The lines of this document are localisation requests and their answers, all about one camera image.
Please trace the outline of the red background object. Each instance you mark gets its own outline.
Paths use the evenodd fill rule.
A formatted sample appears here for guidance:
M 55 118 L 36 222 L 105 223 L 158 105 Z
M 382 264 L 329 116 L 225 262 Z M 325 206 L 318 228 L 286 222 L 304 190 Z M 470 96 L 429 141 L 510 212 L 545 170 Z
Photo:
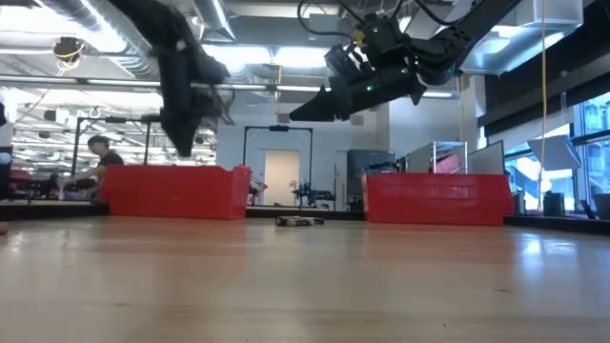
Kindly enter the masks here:
M 9 196 L 10 198 L 30 198 L 39 191 L 39 185 L 32 178 L 30 171 L 12 169 L 10 171 Z

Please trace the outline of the white ceiling air unit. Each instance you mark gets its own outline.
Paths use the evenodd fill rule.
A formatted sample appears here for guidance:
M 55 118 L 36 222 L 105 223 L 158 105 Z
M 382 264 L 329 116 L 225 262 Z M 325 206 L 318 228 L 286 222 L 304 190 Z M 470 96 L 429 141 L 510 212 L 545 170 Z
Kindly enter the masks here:
M 502 74 L 550 48 L 583 24 L 583 0 L 521 0 L 470 52 L 461 69 Z

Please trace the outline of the long ceiling light tube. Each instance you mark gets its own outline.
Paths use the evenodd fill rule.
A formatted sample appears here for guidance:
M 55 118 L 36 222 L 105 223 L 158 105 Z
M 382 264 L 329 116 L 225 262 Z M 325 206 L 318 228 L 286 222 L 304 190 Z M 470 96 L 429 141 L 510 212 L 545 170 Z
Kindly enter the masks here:
M 84 87 L 125 89 L 128 91 L 152 90 L 160 88 L 159 81 L 16 74 L 0 74 L 0 85 L 15 86 L 18 88 L 42 88 L 43 86 L 52 86 L 69 90 L 76 90 Z M 317 93 L 320 90 L 320 86 L 298 86 L 290 84 L 265 83 L 218 84 L 215 86 L 215 88 L 222 91 L 279 91 L 312 93 Z

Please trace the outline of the black metal stand frame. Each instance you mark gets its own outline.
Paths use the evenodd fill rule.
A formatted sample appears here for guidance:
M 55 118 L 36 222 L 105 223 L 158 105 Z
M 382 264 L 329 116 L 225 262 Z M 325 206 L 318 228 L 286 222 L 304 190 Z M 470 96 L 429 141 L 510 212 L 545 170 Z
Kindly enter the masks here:
M 147 165 L 152 156 L 153 126 L 160 123 L 157 115 L 144 115 L 139 118 L 128 118 L 117 115 L 104 118 L 78 117 L 76 119 L 71 155 L 71 174 L 68 178 L 93 169 L 100 158 L 91 153 L 88 140 L 95 135 L 106 136 L 110 140 L 111 149 L 124 160 L 123 165 Z M 90 179 L 77 181 L 67 187 L 88 184 Z M 95 178 L 92 179 L 96 191 Z
M 246 126 L 243 135 L 242 164 L 252 169 L 253 175 L 264 182 L 265 156 L 267 150 L 299 151 L 299 184 L 312 180 L 313 175 L 313 138 L 311 128 L 296 128 L 287 125 Z M 256 203 L 264 204 L 264 195 Z

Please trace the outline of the small black background robot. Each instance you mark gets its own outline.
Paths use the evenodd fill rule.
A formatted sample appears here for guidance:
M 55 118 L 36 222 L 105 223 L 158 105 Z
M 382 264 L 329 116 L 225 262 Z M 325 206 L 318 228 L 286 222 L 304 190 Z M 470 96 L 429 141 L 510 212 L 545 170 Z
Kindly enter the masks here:
M 336 195 L 331 191 L 318 190 L 313 183 L 302 183 L 293 191 L 297 206 L 329 209 L 328 202 L 336 203 Z

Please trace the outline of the grey ceiling box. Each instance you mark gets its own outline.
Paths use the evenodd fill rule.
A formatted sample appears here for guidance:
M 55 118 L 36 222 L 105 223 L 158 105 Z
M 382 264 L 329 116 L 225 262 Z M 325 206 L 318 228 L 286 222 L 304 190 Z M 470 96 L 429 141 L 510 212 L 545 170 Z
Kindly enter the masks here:
M 317 31 L 339 31 L 339 22 L 336 15 L 310 14 L 306 19 L 309 28 Z M 338 35 L 317 35 L 309 33 L 309 45 L 314 47 L 331 47 L 342 43 L 344 38 Z

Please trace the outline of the silver ventilation duct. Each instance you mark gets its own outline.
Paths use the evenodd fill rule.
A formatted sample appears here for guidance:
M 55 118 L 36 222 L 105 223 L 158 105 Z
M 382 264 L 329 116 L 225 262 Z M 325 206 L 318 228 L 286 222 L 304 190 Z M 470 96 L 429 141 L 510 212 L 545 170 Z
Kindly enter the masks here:
M 64 19 L 78 24 L 86 41 L 135 78 L 158 77 L 150 44 L 108 0 L 37 0 Z

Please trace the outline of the white angled board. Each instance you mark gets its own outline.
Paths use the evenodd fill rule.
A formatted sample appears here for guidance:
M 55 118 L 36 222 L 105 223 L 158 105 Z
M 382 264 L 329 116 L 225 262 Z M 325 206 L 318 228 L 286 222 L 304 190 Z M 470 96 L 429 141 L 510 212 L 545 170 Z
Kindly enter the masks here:
M 556 135 L 527 142 L 530 150 L 547 172 L 581 167 L 580 156 L 568 135 Z

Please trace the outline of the cream door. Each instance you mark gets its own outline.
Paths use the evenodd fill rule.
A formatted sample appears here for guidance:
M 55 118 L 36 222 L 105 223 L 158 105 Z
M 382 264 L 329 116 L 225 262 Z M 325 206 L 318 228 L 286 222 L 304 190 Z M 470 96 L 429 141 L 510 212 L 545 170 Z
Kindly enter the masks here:
M 269 206 L 293 206 L 295 190 L 299 181 L 299 151 L 267 150 L 265 156 L 264 182 L 268 186 L 264 204 Z

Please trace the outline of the metal shelf rack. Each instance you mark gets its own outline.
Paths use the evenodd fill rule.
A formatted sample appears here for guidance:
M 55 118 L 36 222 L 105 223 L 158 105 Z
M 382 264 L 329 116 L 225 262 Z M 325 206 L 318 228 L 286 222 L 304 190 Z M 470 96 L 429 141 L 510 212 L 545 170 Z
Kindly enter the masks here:
M 468 144 L 461 141 L 433 141 L 406 155 L 406 171 L 467 173 Z

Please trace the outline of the person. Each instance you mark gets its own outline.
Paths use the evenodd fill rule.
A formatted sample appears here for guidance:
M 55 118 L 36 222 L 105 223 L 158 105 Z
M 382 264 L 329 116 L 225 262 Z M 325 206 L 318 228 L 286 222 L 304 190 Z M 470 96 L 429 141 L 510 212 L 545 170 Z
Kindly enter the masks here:
M 124 164 L 123 158 L 116 151 L 111 149 L 110 140 L 106 136 L 92 136 L 88 140 L 88 147 L 91 153 L 97 155 L 100 158 L 98 164 L 93 169 L 84 171 L 70 178 L 59 180 L 57 185 L 60 191 L 62 191 L 67 185 L 75 184 L 77 181 L 85 179 L 95 178 L 95 180 L 97 181 L 97 185 L 100 186 L 104 179 L 105 171 L 108 166 Z

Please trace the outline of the red plastic bin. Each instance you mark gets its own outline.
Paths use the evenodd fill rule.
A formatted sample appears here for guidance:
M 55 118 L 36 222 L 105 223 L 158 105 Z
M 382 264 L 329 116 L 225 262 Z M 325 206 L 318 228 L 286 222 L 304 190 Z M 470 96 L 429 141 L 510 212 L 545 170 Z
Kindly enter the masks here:
M 237 166 L 108 166 L 100 200 L 112 215 L 236 220 L 246 215 L 251 170 Z
M 505 176 L 386 172 L 361 177 L 371 223 L 501 226 L 514 212 Z

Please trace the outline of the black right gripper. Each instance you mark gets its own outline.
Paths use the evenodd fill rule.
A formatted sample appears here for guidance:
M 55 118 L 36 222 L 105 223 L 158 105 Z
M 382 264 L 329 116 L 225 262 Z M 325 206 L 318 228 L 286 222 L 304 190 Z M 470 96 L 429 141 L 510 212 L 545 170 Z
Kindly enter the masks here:
M 417 64 L 410 55 L 410 39 L 399 29 L 395 18 L 378 18 L 358 26 L 362 53 L 358 76 L 329 78 L 330 89 L 319 87 L 308 102 L 290 112 L 291 120 L 337 120 L 340 114 L 353 114 L 409 96 L 415 104 L 427 88 L 417 78 Z

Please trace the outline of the black cabinet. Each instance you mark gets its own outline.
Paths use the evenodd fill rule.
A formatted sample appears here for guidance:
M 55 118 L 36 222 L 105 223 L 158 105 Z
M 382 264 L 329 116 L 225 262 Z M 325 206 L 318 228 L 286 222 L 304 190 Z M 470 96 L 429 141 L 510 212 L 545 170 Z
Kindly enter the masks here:
M 394 172 L 395 170 L 396 158 L 392 151 L 347 151 L 346 204 L 349 211 L 363 211 L 363 190 L 361 177 L 364 174 Z

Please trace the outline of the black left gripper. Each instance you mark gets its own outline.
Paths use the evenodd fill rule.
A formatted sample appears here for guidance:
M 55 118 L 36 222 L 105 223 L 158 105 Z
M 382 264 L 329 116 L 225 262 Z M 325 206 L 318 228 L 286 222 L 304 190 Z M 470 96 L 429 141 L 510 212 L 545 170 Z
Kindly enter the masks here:
M 156 59 L 163 98 L 161 127 L 179 156 L 191 156 L 202 118 L 220 114 L 215 87 L 230 74 L 191 34 L 157 44 Z

